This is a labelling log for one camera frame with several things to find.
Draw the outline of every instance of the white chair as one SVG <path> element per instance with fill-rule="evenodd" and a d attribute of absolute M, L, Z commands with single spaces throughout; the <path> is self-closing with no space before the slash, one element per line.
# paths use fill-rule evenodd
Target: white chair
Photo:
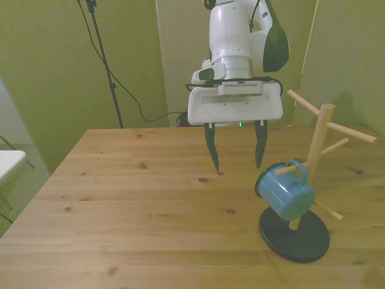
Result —
<path fill-rule="evenodd" d="M 0 151 L 0 199 L 6 204 L 9 210 L 13 207 L 7 198 L 1 193 L 1 185 L 15 173 L 17 168 L 25 161 L 26 153 L 23 151 Z"/>

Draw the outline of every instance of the wooden table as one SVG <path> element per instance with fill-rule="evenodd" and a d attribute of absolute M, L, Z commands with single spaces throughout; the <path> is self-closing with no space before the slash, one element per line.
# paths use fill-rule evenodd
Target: wooden table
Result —
<path fill-rule="evenodd" d="M 380 142 L 320 162 L 318 199 L 345 217 L 314 208 L 331 233 L 323 259 L 290 263 L 258 233 L 258 175 L 305 158 L 312 131 L 270 126 L 257 170 L 254 129 L 218 128 L 221 173 L 201 128 L 87 131 L 0 239 L 0 288 L 385 288 Z"/>

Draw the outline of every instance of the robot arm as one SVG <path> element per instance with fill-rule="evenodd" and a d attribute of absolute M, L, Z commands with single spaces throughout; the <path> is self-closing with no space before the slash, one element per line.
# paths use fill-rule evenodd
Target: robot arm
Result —
<path fill-rule="evenodd" d="M 251 78 L 254 72 L 279 71 L 289 60 L 289 43 L 286 33 L 280 26 L 270 0 L 204 0 L 205 7 L 212 10 L 210 17 L 211 67 L 203 67 L 192 78 L 192 83 L 203 84 L 207 80 Z M 250 25 L 260 27 L 250 32 Z M 228 57 L 247 58 L 238 63 L 226 63 Z M 223 76 L 224 68 L 218 67 L 225 60 L 225 71 L 232 72 Z"/>
<path fill-rule="evenodd" d="M 286 64 L 287 36 L 270 0 L 203 0 L 203 3 L 211 10 L 211 58 L 192 76 L 191 82 L 201 87 L 190 93 L 188 121 L 205 124 L 206 143 L 217 170 L 215 123 L 254 122 L 259 167 L 266 146 L 267 120 L 277 120 L 283 115 L 282 90 L 278 84 L 264 83 L 271 78 L 253 77 L 253 71 L 275 72 Z M 254 25 L 260 30 L 251 32 L 250 26 Z"/>

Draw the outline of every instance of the mug rack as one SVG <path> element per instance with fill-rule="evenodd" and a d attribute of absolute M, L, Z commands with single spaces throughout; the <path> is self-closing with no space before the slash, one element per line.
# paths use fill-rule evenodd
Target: mug rack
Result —
<path fill-rule="evenodd" d="M 309 171 L 307 178 L 307 183 L 309 185 L 312 185 L 314 180 L 319 159 L 349 142 L 349 138 L 344 138 L 328 148 L 322 149 L 324 147 L 328 129 L 333 129 L 370 144 L 374 144 L 378 140 L 371 135 L 331 122 L 334 115 L 334 105 L 322 104 L 321 109 L 319 110 L 292 90 L 288 91 L 288 95 L 318 117 L 307 160 L 302 164 Z M 263 174 L 266 174 L 267 171 L 273 169 L 276 176 L 279 176 L 286 173 L 292 173 L 297 170 L 297 167 L 298 166 L 288 166 L 277 168 L 276 165 L 273 165 L 266 169 Z M 333 217 L 339 220 L 343 219 L 343 216 L 326 205 L 317 201 L 315 202 L 315 205 L 326 210 L 326 212 L 330 213 Z M 281 219 L 281 217 L 269 207 L 260 217 L 259 230 L 265 243 L 276 254 L 293 262 L 314 262 L 326 254 L 330 245 L 330 234 L 328 229 L 324 222 L 310 210 L 300 218 L 287 221 Z"/>

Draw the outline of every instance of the blue mug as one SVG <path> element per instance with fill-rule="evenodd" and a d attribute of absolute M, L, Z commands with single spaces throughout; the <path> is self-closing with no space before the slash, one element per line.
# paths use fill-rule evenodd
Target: blue mug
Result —
<path fill-rule="evenodd" d="M 302 178 L 295 173 L 276 175 L 277 169 L 296 165 L 302 171 Z M 315 190 L 306 184 L 307 169 L 296 160 L 287 164 L 277 163 L 267 168 L 255 184 L 255 192 L 270 204 L 282 220 L 292 221 L 305 214 L 315 201 Z"/>

